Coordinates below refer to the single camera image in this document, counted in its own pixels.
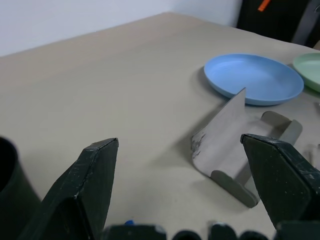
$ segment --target gray bent sheet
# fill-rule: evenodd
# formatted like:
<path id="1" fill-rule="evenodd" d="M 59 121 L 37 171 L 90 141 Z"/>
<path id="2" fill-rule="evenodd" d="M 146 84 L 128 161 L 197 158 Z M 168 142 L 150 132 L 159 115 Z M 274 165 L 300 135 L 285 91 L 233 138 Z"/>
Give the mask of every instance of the gray bent sheet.
<path id="1" fill-rule="evenodd" d="M 261 118 L 246 114 L 246 89 L 242 89 L 218 114 L 191 138 L 195 168 L 249 208 L 260 201 L 249 162 L 240 143 L 241 134 L 273 137 L 292 145 L 302 125 L 273 111 Z"/>

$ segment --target blue object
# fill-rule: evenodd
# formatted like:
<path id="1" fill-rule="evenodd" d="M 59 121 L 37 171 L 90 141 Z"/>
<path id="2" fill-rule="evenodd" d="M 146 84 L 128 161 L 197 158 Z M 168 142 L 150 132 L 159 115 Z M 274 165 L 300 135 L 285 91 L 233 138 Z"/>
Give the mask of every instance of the blue object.
<path id="1" fill-rule="evenodd" d="M 133 220 L 128 220 L 124 223 L 124 225 L 135 225 L 135 222 Z"/>
<path id="2" fill-rule="evenodd" d="M 297 97 L 304 89 L 301 76 L 287 65 L 258 55 L 228 54 L 204 66 L 210 85 L 232 98 L 246 88 L 245 103 L 270 106 Z"/>

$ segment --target beige tabletop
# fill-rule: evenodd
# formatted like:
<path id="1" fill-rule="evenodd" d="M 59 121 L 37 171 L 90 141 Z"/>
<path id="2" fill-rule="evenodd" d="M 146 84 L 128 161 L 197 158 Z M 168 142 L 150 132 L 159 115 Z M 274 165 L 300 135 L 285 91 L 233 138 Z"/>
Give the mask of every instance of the beige tabletop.
<path id="1" fill-rule="evenodd" d="M 260 202 L 248 209 L 197 172 L 190 136 L 226 103 L 203 73 L 210 58 L 253 53 L 290 64 L 316 50 L 165 13 L 0 58 L 0 134 L 18 147 L 43 198 L 93 142 L 119 139 L 106 225 L 162 225 L 207 235 L 209 221 L 238 233 L 274 227 Z M 305 90 L 273 110 L 303 125 L 296 148 L 320 144 L 319 95 Z"/>

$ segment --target white wall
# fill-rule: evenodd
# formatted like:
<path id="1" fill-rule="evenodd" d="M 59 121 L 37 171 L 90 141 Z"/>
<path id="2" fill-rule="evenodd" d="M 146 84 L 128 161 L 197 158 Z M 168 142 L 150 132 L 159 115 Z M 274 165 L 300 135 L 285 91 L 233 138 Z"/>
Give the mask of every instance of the white wall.
<path id="1" fill-rule="evenodd" d="M 176 11 L 232 25 L 240 0 L 1 0 L 0 56 Z"/>
<path id="2" fill-rule="evenodd" d="M 173 12 L 235 27 L 241 3 L 242 0 L 179 0 Z"/>

